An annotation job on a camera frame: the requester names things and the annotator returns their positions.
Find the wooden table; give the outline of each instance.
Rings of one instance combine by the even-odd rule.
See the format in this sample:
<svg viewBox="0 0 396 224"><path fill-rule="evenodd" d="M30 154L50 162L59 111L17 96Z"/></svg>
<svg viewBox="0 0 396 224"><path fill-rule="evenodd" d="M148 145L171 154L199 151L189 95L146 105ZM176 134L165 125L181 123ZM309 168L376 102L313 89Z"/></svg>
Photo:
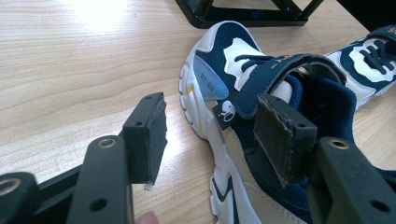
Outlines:
<svg viewBox="0 0 396 224"><path fill-rule="evenodd" d="M303 27L249 31L274 56L324 54L367 34L334 0ZM142 97L163 91L169 143L156 186L134 186L135 214L215 223L213 155L186 121L178 92L180 69L204 32L173 0L2 1L0 174L27 171L41 183L81 164L93 139L117 134ZM385 169L396 169L395 99L396 88L375 97L354 122L358 147Z"/></svg>

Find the white sneaker sole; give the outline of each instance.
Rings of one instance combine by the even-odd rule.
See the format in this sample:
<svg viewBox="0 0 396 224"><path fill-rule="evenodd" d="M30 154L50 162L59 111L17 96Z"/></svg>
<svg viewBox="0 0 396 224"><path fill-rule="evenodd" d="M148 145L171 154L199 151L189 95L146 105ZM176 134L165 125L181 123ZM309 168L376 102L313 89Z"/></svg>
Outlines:
<svg viewBox="0 0 396 224"><path fill-rule="evenodd" d="M207 139L212 147L216 164L212 178L216 182L221 196L226 194L229 178L233 179L233 190L228 192L223 202L215 190L213 181L210 181L212 213L218 217L219 224L234 223L233 204L236 203L239 223L261 223L250 204L242 178L228 154L219 125L210 109L207 108L199 89L193 71L193 57L197 45L192 48L180 73L180 102L194 131L201 138Z"/></svg>

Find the black plastic part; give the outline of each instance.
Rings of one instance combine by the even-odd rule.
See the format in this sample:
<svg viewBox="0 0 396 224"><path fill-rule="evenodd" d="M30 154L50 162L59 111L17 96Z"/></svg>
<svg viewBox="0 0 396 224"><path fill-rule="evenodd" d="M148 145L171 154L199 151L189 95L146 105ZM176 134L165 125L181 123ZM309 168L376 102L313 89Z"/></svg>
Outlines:
<svg viewBox="0 0 396 224"><path fill-rule="evenodd" d="M133 184L155 184L167 143L165 107L163 93L148 95L122 127Z"/></svg>
<svg viewBox="0 0 396 224"><path fill-rule="evenodd" d="M367 30L396 24L394 0L337 0Z"/></svg>
<svg viewBox="0 0 396 224"><path fill-rule="evenodd" d="M259 95L254 134L283 186L303 183L304 156L317 137L318 128L285 101Z"/></svg>
<svg viewBox="0 0 396 224"><path fill-rule="evenodd" d="M28 173L0 176L0 223L29 223L39 204L35 177Z"/></svg>
<svg viewBox="0 0 396 224"><path fill-rule="evenodd" d="M220 21L239 21L245 26L303 26L323 2L313 0L301 11L291 0L273 0L279 10L213 7L213 0L176 0L196 28L206 29Z"/></svg>
<svg viewBox="0 0 396 224"><path fill-rule="evenodd" d="M395 222L393 189L354 144L323 137L312 162L307 195L314 223Z"/></svg>
<svg viewBox="0 0 396 224"><path fill-rule="evenodd" d="M90 143L66 223L133 223L125 142L104 136Z"/></svg>
<svg viewBox="0 0 396 224"><path fill-rule="evenodd" d="M77 184L80 166L53 177L39 185L40 206L32 223L63 224L66 222Z"/></svg>

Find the navy blue sneaker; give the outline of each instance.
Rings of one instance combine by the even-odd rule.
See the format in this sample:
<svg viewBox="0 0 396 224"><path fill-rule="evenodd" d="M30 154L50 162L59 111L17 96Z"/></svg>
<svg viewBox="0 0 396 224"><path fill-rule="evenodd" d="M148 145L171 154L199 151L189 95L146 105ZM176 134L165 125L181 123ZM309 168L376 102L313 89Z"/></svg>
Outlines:
<svg viewBox="0 0 396 224"><path fill-rule="evenodd" d="M253 134L260 93L273 94L318 126L318 138L353 142L356 96L323 56L271 57L234 21L211 27L181 71L180 101L213 149L212 212L218 223L311 223L305 186L282 187Z"/></svg>
<svg viewBox="0 0 396 224"><path fill-rule="evenodd" d="M346 74L346 85L355 92L358 109L396 82L396 25L374 30L326 57Z"/></svg>

